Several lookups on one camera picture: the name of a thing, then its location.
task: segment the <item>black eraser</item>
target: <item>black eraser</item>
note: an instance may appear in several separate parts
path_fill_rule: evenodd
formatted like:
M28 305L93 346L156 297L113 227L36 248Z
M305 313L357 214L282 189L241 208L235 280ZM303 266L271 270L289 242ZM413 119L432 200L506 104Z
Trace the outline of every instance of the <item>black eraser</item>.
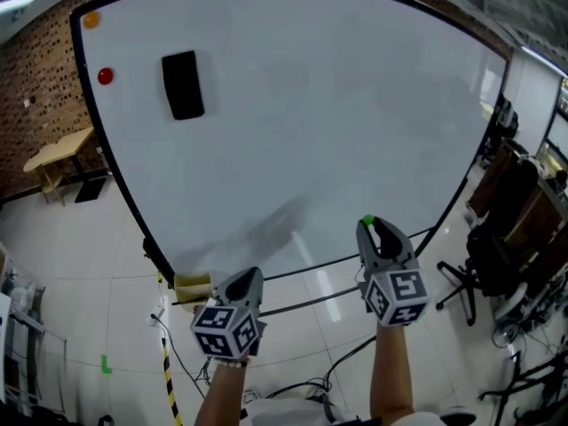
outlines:
M205 114L199 86L195 51L162 58L163 83L176 120L187 120Z

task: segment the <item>wall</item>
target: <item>wall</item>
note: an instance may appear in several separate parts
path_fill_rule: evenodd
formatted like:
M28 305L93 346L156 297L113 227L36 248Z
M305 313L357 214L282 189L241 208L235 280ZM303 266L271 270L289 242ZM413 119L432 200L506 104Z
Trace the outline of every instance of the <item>wall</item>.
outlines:
M503 94L518 114L515 139L529 154L536 154L556 105L560 75L522 51L509 64Z
M37 185L22 168L45 144L83 129L91 121L77 77L69 13L89 0L62 0L26 25L0 48L0 198ZM493 32L445 0L420 0L483 37L509 58L509 47ZM24 108L23 101L35 103ZM81 151L87 170L102 168L93 138ZM62 167L73 172L70 162Z

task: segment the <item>orange magnet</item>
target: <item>orange magnet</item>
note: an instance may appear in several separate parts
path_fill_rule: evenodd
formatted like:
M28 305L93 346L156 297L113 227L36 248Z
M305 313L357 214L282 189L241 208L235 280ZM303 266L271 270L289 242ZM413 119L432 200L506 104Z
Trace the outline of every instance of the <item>orange magnet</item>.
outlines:
M85 28L95 28L99 24L100 16L96 11L88 12L83 18L83 26Z
M109 67L104 67L99 71L99 83L101 85L109 85L114 78L113 70Z

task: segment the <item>green tape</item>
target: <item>green tape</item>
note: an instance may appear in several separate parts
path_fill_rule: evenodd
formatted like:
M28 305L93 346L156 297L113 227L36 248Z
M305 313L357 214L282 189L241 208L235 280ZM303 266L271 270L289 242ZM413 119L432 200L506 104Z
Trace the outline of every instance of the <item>green tape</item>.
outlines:
M100 356L100 369L103 374L112 374L113 370L107 366L107 355Z
M363 222L366 225L371 225L373 223L373 221L375 221L375 217L372 215L366 215L365 217L363 217Z

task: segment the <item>office chair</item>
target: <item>office chair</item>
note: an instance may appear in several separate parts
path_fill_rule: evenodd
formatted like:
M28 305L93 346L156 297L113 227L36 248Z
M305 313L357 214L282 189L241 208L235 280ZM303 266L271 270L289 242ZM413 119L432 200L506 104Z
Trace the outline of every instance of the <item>office chair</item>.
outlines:
M481 155L481 160L491 162L497 154L497 151L499 150L501 141L505 138L514 138L517 134L517 131L517 112L513 113L513 118L509 126L502 126L499 124L499 122L496 122L494 125L490 126L487 134L487 144L485 145L485 150Z
M519 301L519 272L513 264L504 238L515 227L538 178L536 167L527 160L521 161L514 169L502 175L495 188L486 220L468 235L469 258L465 267L454 268L447 262L438 262L438 269L448 270L461 285L436 304L437 310L443 309L445 302L465 290L471 311L468 325L471 327L476 322L474 289L480 289L484 296L506 296Z

